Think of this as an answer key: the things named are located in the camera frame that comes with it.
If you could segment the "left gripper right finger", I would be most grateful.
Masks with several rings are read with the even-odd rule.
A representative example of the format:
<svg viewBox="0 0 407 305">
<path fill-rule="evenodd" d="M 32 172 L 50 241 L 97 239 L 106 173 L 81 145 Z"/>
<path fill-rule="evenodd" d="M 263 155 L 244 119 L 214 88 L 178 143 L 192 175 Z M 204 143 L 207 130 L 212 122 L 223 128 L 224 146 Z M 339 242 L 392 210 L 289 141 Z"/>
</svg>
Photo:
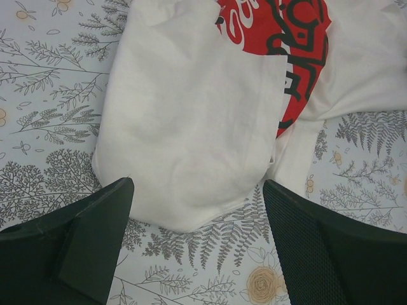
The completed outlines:
<svg viewBox="0 0 407 305">
<path fill-rule="evenodd" d="M 266 180 L 291 304 L 406 304 L 406 234 L 351 219 Z"/>
</svg>

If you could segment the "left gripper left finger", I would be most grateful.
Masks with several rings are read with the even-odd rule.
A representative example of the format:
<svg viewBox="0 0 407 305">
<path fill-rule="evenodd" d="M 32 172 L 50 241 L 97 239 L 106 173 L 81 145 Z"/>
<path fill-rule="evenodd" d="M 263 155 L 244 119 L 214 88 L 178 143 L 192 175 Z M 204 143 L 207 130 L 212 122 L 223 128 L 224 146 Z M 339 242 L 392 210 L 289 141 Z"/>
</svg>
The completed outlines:
<svg viewBox="0 0 407 305">
<path fill-rule="evenodd" d="M 1 231 L 1 304 L 106 304 L 132 205 L 121 178 Z"/>
</svg>

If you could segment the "white t-shirt red print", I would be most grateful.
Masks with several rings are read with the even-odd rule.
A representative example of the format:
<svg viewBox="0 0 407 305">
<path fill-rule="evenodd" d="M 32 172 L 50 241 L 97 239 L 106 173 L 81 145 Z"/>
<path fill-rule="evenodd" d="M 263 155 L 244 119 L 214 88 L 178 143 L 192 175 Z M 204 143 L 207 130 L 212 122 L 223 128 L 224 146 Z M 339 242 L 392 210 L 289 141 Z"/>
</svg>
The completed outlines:
<svg viewBox="0 0 407 305">
<path fill-rule="evenodd" d="M 325 120 L 404 109 L 393 1 L 133 1 L 93 170 L 133 180 L 131 218 L 190 232 L 264 178 L 303 194 Z"/>
</svg>

